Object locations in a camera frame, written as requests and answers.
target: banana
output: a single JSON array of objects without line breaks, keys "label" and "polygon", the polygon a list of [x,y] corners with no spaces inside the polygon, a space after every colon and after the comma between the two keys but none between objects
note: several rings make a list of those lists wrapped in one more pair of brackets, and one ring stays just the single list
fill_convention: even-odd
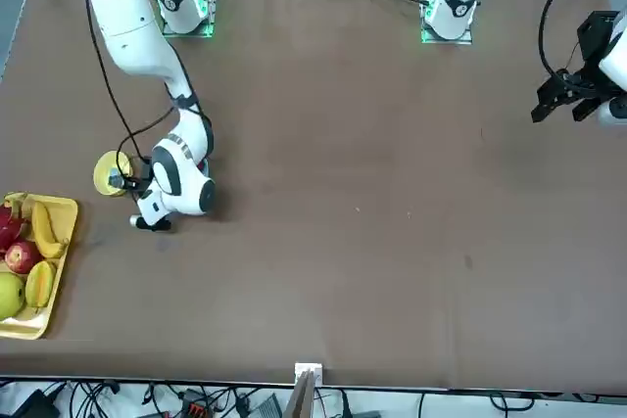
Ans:
[{"label": "banana", "polygon": [[35,244],[44,258],[58,258],[61,256],[66,246],[61,242],[57,242],[55,234],[52,233],[50,215],[43,203],[38,201],[34,202],[32,206],[31,223]]}]

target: pear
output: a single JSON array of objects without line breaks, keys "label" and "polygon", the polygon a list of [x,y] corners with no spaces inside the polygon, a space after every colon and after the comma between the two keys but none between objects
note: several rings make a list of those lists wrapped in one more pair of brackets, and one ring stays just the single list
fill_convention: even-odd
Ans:
[{"label": "pear", "polygon": [[13,273],[0,273],[0,321],[13,317],[24,305],[24,281]]}]

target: yellow fruit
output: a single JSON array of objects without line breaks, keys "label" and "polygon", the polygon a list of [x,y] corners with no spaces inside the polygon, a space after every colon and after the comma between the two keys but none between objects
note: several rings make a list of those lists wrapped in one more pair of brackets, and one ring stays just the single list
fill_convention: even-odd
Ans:
[{"label": "yellow fruit", "polygon": [[48,304],[56,271],[55,265],[47,259],[35,264],[26,279],[26,305],[45,307]]},{"label": "yellow fruit", "polygon": [[38,201],[34,202],[32,206],[31,223],[35,244],[37,244],[37,249],[44,258],[58,258],[61,256],[66,246],[61,242],[57,242],[55,234],[52,233],[50,215],[43,203]]},{"label": "yellow fruit", "polygon": [[0,321],[13,317],[24,305],[24,281],[13,273],[0,273]]}]

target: floor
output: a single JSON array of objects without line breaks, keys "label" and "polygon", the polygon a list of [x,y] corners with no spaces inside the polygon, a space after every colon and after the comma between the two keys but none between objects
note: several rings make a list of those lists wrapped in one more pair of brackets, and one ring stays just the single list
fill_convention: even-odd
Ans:
[{"label": "floor", "polygon": [[[0,389],[0,416],[3,413],[13,413],[35,389],[45,391],[51,385],[48,382],[15,383]],[[51,387],[47,393],[52,392],[56,387]],[[65,386],[55,401],[55,406],[61,411],[62,417],[82,417],[82,413],[79,413],[79,408],[86,395],[81,389],[77,389],[75,393],[72,401],[73,415],[70,415],[70,400],[74,387],[75,384]],[[174,389],[179,392],[184,391],[186,388],[174,386]],[[206,387],[207,394],[218,390],[220,388]],[[106,391],[99,397],[98,402],[111,418],[153,416],[153,413],[156,413],[155,405],[151,401],[142,405],[146,391],[147,387],[145,384],[124,384],[121,386],[118,394],[112,395],[111,392]],[[237,390],[237,393],[244,395],[249,391],[251,389],[240,388]],[[262,389],[250,396],[250,410],[255,409],[272,394],[276,395],[281,410],[285,410],[290,391],[270,388]],[[320,406],[319,400],[316,400],[313,406],[313,418],[332,418],[342,413],[342,397],[339,391],[321,389],[320,396],[324,402],[324,409]],[[351,411],[356,418],[360,416],[361,418],[366,418],[366,416],[368,418],[377,418],[377,416],[382,418],[419,418],[420,393],[347,391],[347,398]],[[166,387],[160,386],[155,388],[155,401],[159,410],[161,412],[169,411],[170,416],[175,415],[180,410],[180,400]],[[229,412],[229,408],[233,403],[234,400],[232,398],[226,410],[223,413],[217,413],[215,417],[226,418],[226,415],[229,418],[237,417],[237,413],[234,410]],[[224,407],[225,399],[221,398],[218,404],[220,407]],[[529,400],[526,399],[510,398],[507,400],[509,407],[524,407],[528,404]],[[520,418],[584,418],[587,416],[618,418],[624,416],[624,410],[624,405],[618,404],[537,400],[531,409],[525,411],[524,414],[517,413],[517,415]],[[365,415],[366,412],[373,411],[377,411],[378,415]],[[420,416],[422,418],[454,418],[460,416],[498,418],[504,416],[504,413],[496,409],[490,403],[490,399],[485,396],[426,395],[422,403]]]},{"label": "floor", "polygon": [[[15,31],[17,19],[20,15],[24,0],[0,0],[0,72],[9,57],[11,41]],[[622,9],[627,0],[610,0],[614,9]],[[15,383],[0,389],[0,413],[12,413],[22,401],[35,389],[44,389],[46,383]],[[72,387],[66,387],[59,395],[57,405],[62,410],[62,416],[70,416],[69,401]],[[143,416],[154,413],[152,404],[141,405],[146,387],[144,385],[125,385],[115,400],[104,398],[103,406],[112,417]],[[263,390],[251,397],[252,405],[261,403],[272,392],[276,392],[281,406],[284,408],[289,398],[289,392],[283,390]],[[337,391],[323,391],[326,416],[331,417],[341,413],[341,397]],[[419,394],[381,393],[381,392],[348,392],[353,412],[379,410],[382,416],[418,416]],[[82,402],[84,394],[76,393],[75,403]],[[158,388],[156,400],[160,409],[173,410],[180,407],[178,399],[166,388]],[[509,406],[520,406],[526,400],[511,400]],[[536,405],[525,413],[525,417],[558,417],[558,416],[594,416],[618,417],[624,415],[624,407],[610,404],[587,404],[575,401],[538,401]],[[315,407],[314,415],[322,418],[324,413],[319,405]],[[423,403],[422,416],[424,417],[454,417],[454,416],[481,416],[498,417],[503,413],[495,409],[485,397],[458,396],[458,395],[428,395]]]}]

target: brown table surface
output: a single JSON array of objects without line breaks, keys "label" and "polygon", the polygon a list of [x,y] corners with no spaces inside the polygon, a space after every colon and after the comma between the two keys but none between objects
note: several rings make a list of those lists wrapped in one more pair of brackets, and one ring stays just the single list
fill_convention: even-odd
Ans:
[{"label": "brown table surface", "polygon": [[[420,44],[398,0],[219,0],[214,39],[174,41],[217,209],[152,234],[92,185],[124,134],[83,1],[27,0],[2,187],[82,217],[46,339],[0,341],[1,372],[286,383],[319,361],[329,384],[626,393],[627,134],[532,124],[544,2],[483,0],[459,47]],[[555,67],[604,6],[555,1]],[[107,67],[132,127],[169,105]]]}]

